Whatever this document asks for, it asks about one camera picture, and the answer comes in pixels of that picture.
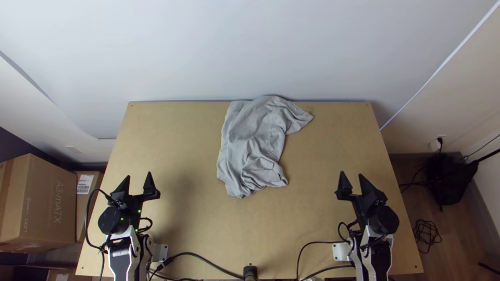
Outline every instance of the cardboard box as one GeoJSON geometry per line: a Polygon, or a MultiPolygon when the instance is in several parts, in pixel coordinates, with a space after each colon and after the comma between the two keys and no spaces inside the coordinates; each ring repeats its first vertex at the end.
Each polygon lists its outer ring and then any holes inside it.
{"type": "Polygon", "coordinates": [[[74,243],[77,176],[35,155],[0,163],[0,251],[74,243]]]}
{"type": "MultiPolygon", "coordinates": [[[[92,192],[96,188],[101,187],[103,181],[103,174],[101,172],[76,172],[78,179],[77,187],[77,223],[76,223],[76,240],[78,242],[85,241],[85,211],[87,208],[87,201],[92,192]]],[[[94,195],[89,207],[89,219],[94,209],[95,199],[94,195]]]]}
{"type": "Polygon", "coordinates": [[[49,270],[47,281],[91,281],[92,276],[75,274],[76,270],[49,270]]]}

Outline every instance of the metal bracket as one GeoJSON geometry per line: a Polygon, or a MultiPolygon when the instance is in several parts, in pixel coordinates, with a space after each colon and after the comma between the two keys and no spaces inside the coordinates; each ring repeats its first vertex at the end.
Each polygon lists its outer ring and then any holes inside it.
{"type": "Polygon", "coordinates": [[[349,254],[351,253],[352,249],[353,249],[353,242],[350,238],[349,242],[333,243],[332,244],[333,258],[336,261],[350,262],[352,260],[349,257],[349,254]]]}

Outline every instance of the baseboard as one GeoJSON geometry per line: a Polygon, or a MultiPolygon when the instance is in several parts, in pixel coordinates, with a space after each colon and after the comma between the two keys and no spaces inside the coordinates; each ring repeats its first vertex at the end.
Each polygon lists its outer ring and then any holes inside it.
{"type": "Polygon", "coordinates": [[[481,233],[486,252],[492,258],[500,257],[500,235],[474,180],[466,189],[464,199],[467,201],[472,217],[481,233]]]}

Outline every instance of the barcode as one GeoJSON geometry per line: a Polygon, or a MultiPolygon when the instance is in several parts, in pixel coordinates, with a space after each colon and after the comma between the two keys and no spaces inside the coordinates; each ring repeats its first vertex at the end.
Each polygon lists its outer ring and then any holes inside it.
{"type": "Polygon", "coordinates": [[[90,190],[90,185],[78,184],[77,194],[88,194],[90,190]]]}

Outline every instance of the wooden floor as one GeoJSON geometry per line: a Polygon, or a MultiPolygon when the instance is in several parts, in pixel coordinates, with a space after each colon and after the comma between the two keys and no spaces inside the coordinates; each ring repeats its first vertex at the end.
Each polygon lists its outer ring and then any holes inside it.
{"type": "MultiPolygon", "coordinates": [[[[397,181],[409,183],[424,161],[425,158],[420,157],[391,157],[397,181]]],[[[425,180],[424,172],[417,180],[425,180]]],[[[500,280],[499,275],[478,266],[478,262],[488,263],[490,260],[466,200],[444,206],[440,212],[432,194],[420,186],[403,192],[403,200],[412,226],[418,219],[433,221],[442,242],[434,244],[428,254],[420,254],[425,273],[392,276],[395,281],[500,280]]],[[[417,246],[422,250],[427,247],[422,243],[417,243],[417,246]]]]}

